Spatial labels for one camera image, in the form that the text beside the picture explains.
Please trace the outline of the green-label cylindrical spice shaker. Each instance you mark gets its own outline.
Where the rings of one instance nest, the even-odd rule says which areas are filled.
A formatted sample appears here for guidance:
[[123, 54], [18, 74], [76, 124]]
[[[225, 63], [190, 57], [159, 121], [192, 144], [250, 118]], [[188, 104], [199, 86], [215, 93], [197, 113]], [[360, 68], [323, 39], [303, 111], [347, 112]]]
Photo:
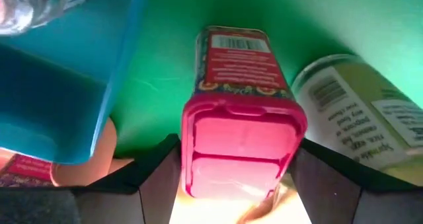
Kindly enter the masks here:
[[322, 57], [291, 90], [307, 116], [307, 139], [423, 187], [423, 108], [362, 58]]

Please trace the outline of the blue plastic bin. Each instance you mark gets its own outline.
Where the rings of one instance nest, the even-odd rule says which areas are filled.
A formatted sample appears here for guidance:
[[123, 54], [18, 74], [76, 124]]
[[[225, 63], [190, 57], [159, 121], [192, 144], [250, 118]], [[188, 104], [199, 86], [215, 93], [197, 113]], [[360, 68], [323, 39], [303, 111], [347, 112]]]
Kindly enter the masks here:
[[0, 148], [88, 161], [124, 83], [148, 0], [86, 0], [0, 36]]

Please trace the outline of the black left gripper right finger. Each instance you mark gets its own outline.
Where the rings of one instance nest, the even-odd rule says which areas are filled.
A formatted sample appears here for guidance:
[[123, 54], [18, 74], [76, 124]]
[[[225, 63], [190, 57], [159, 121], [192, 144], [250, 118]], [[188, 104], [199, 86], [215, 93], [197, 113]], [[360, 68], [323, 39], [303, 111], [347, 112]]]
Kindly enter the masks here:
[[423, 224], [423, 187], [308, 139], [289, 173], [312, 224]]

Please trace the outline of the pink-lidded red spice tin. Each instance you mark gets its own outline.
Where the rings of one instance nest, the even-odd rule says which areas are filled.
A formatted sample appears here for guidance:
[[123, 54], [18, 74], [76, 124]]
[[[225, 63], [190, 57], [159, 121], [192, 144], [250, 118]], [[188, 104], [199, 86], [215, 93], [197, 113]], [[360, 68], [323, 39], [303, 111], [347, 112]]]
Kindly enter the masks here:
[[197, 37], [195, 65], [182, 113], [183, 190], [194, 198], [266, 198], [307, 130], [267, 35], [209, 26]]
[[0, 187], [53, 186], [51, 163], [24, 155], [13, 155], [0, 166]]

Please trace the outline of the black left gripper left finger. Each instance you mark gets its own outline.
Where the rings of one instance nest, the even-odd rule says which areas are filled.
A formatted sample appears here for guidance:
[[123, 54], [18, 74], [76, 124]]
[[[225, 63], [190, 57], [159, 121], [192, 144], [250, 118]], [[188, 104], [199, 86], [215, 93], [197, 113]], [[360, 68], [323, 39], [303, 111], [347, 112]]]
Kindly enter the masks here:
[[180, 140], [88, 186], [0, 188], [0, 224], [169, 224], [181, 172]]

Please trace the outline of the cork-lidded glass spice jar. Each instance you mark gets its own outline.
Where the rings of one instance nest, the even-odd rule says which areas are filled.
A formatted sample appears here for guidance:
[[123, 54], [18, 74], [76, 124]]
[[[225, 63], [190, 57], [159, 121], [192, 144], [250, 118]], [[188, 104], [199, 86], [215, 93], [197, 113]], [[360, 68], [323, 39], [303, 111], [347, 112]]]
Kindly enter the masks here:
[[0, 0], [0, 36], [43, 26], [86, 0]]

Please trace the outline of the orange plastic bin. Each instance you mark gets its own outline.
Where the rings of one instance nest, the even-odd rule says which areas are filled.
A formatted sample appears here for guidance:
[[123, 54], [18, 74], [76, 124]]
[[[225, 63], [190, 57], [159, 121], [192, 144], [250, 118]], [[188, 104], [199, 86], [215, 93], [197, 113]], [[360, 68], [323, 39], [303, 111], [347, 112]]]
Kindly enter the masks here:
[[[116, 145], [116, 127], [111, 119], [107, 119], [95, 152], [86, 163], [78, 165], [51, 163], [50, 178], [53, 186], [87, 186], [131, 163], [133, 159], [114, 157]], [[19, 154], [0, 149], [0, 166], [13, 155]]]

